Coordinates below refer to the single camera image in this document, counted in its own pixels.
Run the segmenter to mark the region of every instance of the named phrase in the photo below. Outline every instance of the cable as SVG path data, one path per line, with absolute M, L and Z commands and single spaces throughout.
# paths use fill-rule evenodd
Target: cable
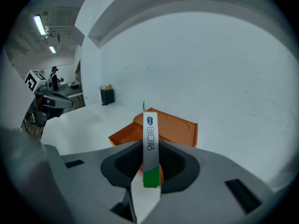
M 25 126 L 25 129 L 26 129 L 27 133 L 29 133 L 29 131 L 28 131 L 27 127 L 26 127 L 25 119 L 23 119 L 23 123 L 24 123 L 24 126 Z

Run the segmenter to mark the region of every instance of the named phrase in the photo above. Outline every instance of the open orange storage box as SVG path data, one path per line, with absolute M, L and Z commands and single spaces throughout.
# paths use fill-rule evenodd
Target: open orange storage box
M 178 118 L 176 116 L 149 108 L 149 112 L 157 112 L 159 140 L 167 140 L 192 147 L 197 146 L 198 124 Z M 143 113 L 134 117 L 133 122 L 120 131 L 109 136 L 112 145 L 125 144 L 143 139 Z M 160 168 L 161 183 L 163 183 L 163 173 Z

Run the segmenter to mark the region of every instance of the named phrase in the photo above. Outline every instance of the black shirt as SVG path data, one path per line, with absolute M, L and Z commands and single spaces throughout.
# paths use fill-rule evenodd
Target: black shirt
M 51 74 L 51 80 L 53 82 L 53 90 L 58 90 L 57 76 L 55 74 Z

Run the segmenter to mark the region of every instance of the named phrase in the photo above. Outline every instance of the floor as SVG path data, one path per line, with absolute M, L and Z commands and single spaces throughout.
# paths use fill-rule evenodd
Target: floor
M 73 110 L 76 110 L 76 109 L 79 109 L 79 108 L 82 108 L 82 107 L 85 107 L 83 95 L 75 96 L 75 97 L 72 97 L 71 99 L 74 102 L 73 107 L 70 109 L 64 109 L 63 114 L 73 111 Z M 38 127 L 36 125 L 33 125 L 33 124 L 31 124 L 32 121 L 33 121 L 32 115 L 29 114 L 26 117 L 26 124 L 24 122 L 22 124 L 22 130 L 26 132 L 26 128 L 27 128 L 30 136 L 41 140 L 44 127 Z

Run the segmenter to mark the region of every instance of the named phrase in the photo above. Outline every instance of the blue logo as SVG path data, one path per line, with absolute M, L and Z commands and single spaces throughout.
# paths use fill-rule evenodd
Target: blue logo
M 153 118 L 148 116 L 148 124 L 151 126 L 153 125 Z

